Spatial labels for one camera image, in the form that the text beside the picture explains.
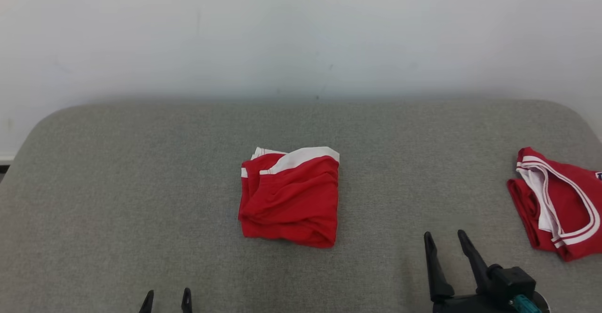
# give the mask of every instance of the white trim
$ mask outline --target white trim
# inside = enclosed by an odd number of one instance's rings
[[[546,170],[552,172],[559,179],[561,179],[564,182],[571,185],[572,188],[578,193],[579,197],[581,198],[581,201],[583,201],[583,203],[585,204],[585,208],[587,209],[587,212],[589,214],[590,221],[582,229],[577,230],[575,232],[563,233],[561,231],[560,222],[559,221],[557,222],[558,227],[559,227],[558,238],[560,238],[564,244],[572,245],[572,244],[576,244],[578,242],[587,240],[591,236],[593,236],[598,231],[598,229],[600,229],[600,214],[598,214],[598,210],[596,209],[594,204],[591,202],[589,197],[587,197],[587,194],[585,194],[585,192],[583,190],[581,190],[581,188],[579,188],[579,186],[577,184],[575,184],[572,180],[570,180],[566,176],[557,172],[550,165],[548,165],[548,163],[546,163],[546,161],[543,161],[539,157],[524,156],[521,167],[524,168],[525,165],[544,167]],[[556,245],[558,243],[555,241],[556,239],[557,238],[553,239],[553,242],[555,243],[554,245]]]
[[[546,184],[547,173],[537,167],[534,169],[537,169],[537,171],[524,169],[522,167],[520,169],[516,169],[516,171],[521,174],[527,186],[529,186],[529,188],[535,193],[535,197],[539,203],[538,228],[554,234],[554,230],[557,229],[557,225],[556,222],[552,221],[552,213],[546,204],[546,197],[544,196],[544,184]]]
[[[15,156],[0,156],[0,166],[12,165]]]
[[[550,176],[548,175],[548,171],[546,169],[540,169],[541,171],[544,172],[544,175],[546,176],[545,180],[544,180],[544,191],[545,193],[545,197],[544,199],[546,200],[546,204],[548,205],[548,208],[551,212],[551,214],[554,217],[554,222],[557,223],[557,227],[556,225],[556,232],[559,232],[559,234],[565,234],[565,231],[562,229],[562,226],[560,224],[560,219],[558,218],[558,214],[556,214],[556,208],[554,207],[554,203],[552,202],[552,197],[550,197],[550,191],[548,188],[548,185],[550,184]],[[554,234],[554,232],[552,232],[552,240],[559,240],[560,236],[558,234]]]
[[[274,151],[274,150],[268,150],[266,148],[260,148],[257,147],[255,149],[255,152],[253,153],[253,155],[251,156],[251,160],[257,159],[260,156],[266,155],[266,154],[272,154],[272,153],[276,153],[276,154],[286,154],[286,152],[279,152],[279,151]]]
[[[260,175],[276,174],[287,169],[294,169],[306,161],[323,156],[329,156],[339,162],[340,155],[329,147],[305,147],[281,157],[271,169],[260,171]]]

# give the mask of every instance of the folded clothing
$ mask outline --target folded clothing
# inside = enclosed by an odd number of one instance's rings
[[[602,172],[546,159],[530,147],[518,152],[522,179],[507,186],[529,242],[565,261],[602,253]]]
[[[238,210],[247,238],[329,248],[337,238],[339,154],[328,147],[285,153],[257,148],[243,162]]]

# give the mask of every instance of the folded red shirt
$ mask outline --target folded red shirt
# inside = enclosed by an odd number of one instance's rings
[[[546,159],[530,147],[518,152],[522,179],[507,186],[533,248],[565,261],[602,253],[602,172]]]
[[[328,147],[291,153],[257,148],[241,169],[238,219],[247,238],[328,248],[337,238],[339,154]]]

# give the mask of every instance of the gray fabric surface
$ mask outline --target gray fabric surface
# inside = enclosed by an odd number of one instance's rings
[[[240,163],[256,146],[341,154],[337,244],[243,238]],[[0,184],[0,312],[430,312],[423,233],[457,294],[456,230],[518,265],[555,313],[599,312],[602,256],[531,248],[506,190],[516,153],[602,169],[573,111],[542,101],[113,104],[32,131]]]

